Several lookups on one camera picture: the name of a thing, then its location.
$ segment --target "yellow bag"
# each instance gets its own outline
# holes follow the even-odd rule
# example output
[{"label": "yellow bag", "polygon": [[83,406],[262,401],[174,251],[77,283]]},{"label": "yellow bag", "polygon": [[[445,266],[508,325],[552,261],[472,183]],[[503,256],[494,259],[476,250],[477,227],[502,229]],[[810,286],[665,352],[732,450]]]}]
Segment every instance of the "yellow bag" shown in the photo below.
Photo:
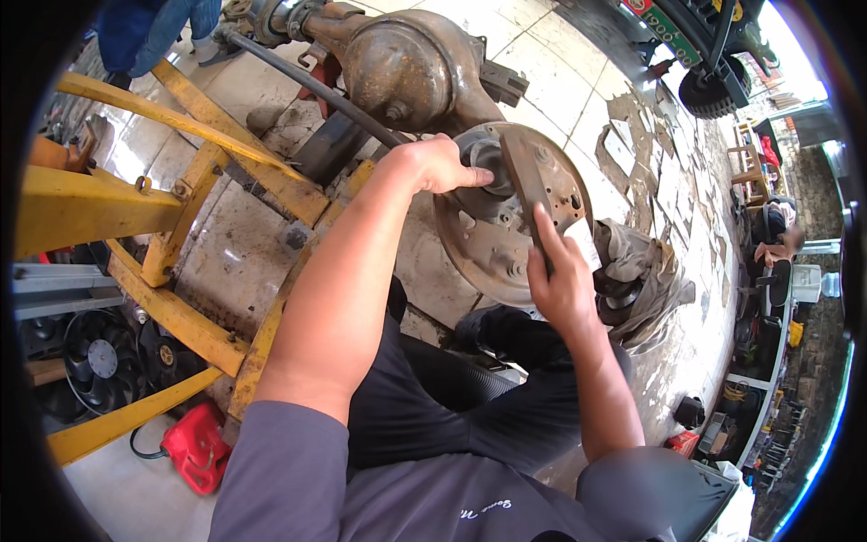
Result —
[{"label": "yellow bag", "polygon": [[789,323],[789,346],[797,348],[801,344],[801,337],[804,336],[804,325],[802,323]]}]

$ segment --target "brick wall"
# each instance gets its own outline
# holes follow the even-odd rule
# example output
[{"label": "brick wall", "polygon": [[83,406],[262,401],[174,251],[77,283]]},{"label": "brick wall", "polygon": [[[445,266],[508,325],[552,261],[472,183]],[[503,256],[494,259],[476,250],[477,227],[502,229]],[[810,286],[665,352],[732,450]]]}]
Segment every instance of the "brick wall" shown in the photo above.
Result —
[{"label": "brick wall", "polygon": [[[800,148],[797,135],[774,126],[783,135],[780,152],[783,171],[798,202],[798,222],[808,239],[838,238],[843,229],[840,200],[825,154],[820,146]],[[822,272],[839,271],[837,254],[801,256],[798,264],[818,264]],[[771,538],[773,528],[792,506],[805,484],[805,476],[828,435],[831,417],[842,388],[847,343],[843,339],[843,308],[838,298],[822,297],[816,304],[800,304],[797,321],[804,336],[790,349],[783,381],[786,397],[803,402],[809,410],[801,424],[801,437],[783,477],[770,493],[759,491],[753,507],[751,534]]]}]

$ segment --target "person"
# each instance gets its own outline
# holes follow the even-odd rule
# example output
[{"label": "person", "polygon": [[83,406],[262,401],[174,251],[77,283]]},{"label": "person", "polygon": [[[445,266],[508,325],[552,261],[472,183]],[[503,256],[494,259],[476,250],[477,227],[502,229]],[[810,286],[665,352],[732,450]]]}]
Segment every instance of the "person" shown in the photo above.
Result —
[{"label": "person", "polygon": [[[532,212],[553,273],[534,248],[527,275],[548,322],[499,306],[455,331],[519,362],[526,383],[453,412],[414,377],[407,356],[422,346],[451,354],[401,347],[406,297],[391,274],[410,201],[492,179],[463,167],[444,134],[380,160],[292,288],[210,540],[673,539],[657,478],[689,461],[643,446],[590,268],[541,205]],[[590,462],[581,503],[530,476],[579,438]]]},{"label": "person", "polygon": [[806,235],[797,224],[797,213],[785,201],[771,201],[767,204],[767,233],[771,243],[760,241],[753,254],[756,264],[773,268],[774,262],[781,259],[792,261],[795,254],[804,248]]},{"label": "person", "polygon": [[219,0],[112,0],[96,21],[107,82],[129,89],[166,55],[187,20],[199,66],[239,55],[242,49],[221,49],[212,38],[219,11]]}]

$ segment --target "tire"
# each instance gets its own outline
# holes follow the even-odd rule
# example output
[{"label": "tire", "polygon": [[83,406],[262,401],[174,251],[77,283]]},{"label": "tire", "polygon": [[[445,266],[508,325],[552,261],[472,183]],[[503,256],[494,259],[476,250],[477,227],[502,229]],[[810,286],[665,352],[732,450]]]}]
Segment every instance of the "tire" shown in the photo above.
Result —
[{"label": "tire", "polygon": [[[753,82],[746,74],[744,65],[733,56],[729,56],[727,60],[734,76],[738,78],[741,87],[749,95],[753,88]],[[734,105],[734,100],[726,90],[726,86],[717,77],[709,79],[704,88],[700,88],[698,82],[699,76],[694,71],[687,73],[681,82],[681,101],[683,107],[692,116],[697,119],[719,119],[737,110],[738,107]]]}]

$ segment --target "radiator fan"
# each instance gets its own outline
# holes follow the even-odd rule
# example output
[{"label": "radiator fan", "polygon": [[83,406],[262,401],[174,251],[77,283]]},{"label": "radiator fan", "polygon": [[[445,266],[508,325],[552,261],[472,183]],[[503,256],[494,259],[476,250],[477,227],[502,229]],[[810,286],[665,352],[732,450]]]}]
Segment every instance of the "radiator fan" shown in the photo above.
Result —
[{"label": "radiator fan", "polygon": [[139,398],[140,363],[135,338],[111,312],[91,310],[69,323],[63,361],[75,394],[99,414]]}]

